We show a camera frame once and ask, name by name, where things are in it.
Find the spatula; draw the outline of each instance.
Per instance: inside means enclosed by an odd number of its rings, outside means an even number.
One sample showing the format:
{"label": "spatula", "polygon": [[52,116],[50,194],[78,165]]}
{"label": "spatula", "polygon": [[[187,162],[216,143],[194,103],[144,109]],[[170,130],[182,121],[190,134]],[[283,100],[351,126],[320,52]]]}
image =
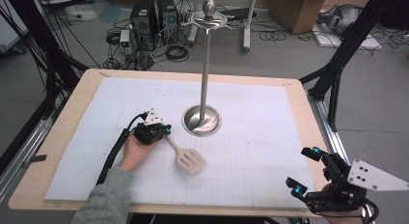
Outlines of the spatula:
{"label": "spatula", "polygon": [[198,151],[181,148],[170,135],[166,135],[166,139],[177,152],[177,167],[179,169],[194,175],[205,166],[205,159]]}

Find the ball finial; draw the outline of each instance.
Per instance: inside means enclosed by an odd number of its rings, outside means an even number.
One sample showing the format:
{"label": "ball finial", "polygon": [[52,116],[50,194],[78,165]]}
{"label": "ball finial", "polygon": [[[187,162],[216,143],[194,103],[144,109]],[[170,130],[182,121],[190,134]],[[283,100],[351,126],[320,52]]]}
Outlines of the ball finial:
{"label": "ball finial", "polygon": [[204,0],[203,10],[206,17],[212,17],[216,13],[216,2],[214,0]]}

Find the gray floor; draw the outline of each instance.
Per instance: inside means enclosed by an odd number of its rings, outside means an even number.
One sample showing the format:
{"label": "gray floor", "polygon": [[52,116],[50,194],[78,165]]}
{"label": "gray floor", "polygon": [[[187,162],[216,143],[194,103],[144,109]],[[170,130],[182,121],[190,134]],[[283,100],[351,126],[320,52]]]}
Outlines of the gray floor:
{"label": "gray floor", "polygon": [[[97,14],[107,6],[106,0],[93,4]],[[118,20],[129,16],[123,5]],[[258,21],[269,19],[265,10],[258,11]],[[107,58],[105,31],[112,23],[99,19],[70,26],[72,32],[91,52],[97,62]],[[63,29],[73,56],[86,65],[94,62]],[[166,71],[200,73],[202,70],[201,34],[188,47],[190,58],[183,63],[162,62]],[[302,42],[286,34],[281,42],[267,42],[251,34],[251,51],[241,51],[242,31],[217,30],[213,33],[210,73],[261,77],[300,78],[320,69],[336,49],[318,47],[313,39]],[[337,127],[349,158],[359,157],[399,178],[409,181],[409,46],[392,49],[384,45],[371,56],[359,50],[347,65],[341,81]],[[162,71],[154,65],[151,70]],[[41,78],[29,54],[0,55],[0,154],[10,145],[43,100]],[[380,208],[377,223],[409,223],[409,192],[369,192],[368,197]],[[71,211],[10,210],[9,198],[0,205],[1,223],[69,223]]]}

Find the wooden table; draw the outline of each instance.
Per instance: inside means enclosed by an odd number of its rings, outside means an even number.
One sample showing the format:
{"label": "wooden table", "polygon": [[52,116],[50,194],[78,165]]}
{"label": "wooden table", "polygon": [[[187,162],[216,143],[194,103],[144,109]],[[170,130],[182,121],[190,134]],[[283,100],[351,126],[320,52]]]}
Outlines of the wooden table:
{"label": "wooden table", "polygon": [[[94,97],[99,82],[104,77],[126,77],[156,80],[197,81],[202,76],[193,73],[123,71],[123,70],[87,70],[75,88],[60,117],[50,130],[37,155],[46,154],[46,161],[33,162],[12,198],[9,206],[18,210],[79,210],[85,202],[57,202],[44,200],[51,180],[54,177],[60,157],[74,134],[84,112]],[[209,82],[240,83],[252,85],[280,86],[286,91],[291,112],[296,123],[302,146],[325,146],[313,111],[310,107],[301,83],[296,79],[248,77],[230,75],[210,75]],[[326,183],[322,176],[323,165],[306,158],[314,190],[320,190]],[[131,204],[130,212],[209,214],[209,215],[253,215],[253,216],[314,216],[307,208],[277,210],[266,208],[242,207],[206,207]]]}

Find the human hand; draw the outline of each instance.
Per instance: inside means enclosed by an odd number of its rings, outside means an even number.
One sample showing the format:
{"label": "human hand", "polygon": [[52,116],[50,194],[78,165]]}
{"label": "human hand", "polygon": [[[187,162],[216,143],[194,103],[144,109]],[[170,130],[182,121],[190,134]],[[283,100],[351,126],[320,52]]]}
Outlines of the human hand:
{"label": "human hand", "polygon": [[145,160],[157,143],[156,141],[150,145],[144,145],[133,134],[129,135],[123,145],[123,160],[120,167],[132,172]]}
{"label": "human hand", "polygon": [[[322,188],[322,191],[331,189],[334,186],[329,183]],[[330,224],[363,224],[362,209],[350,211],[323,211],[319,214],[322,215]]]}

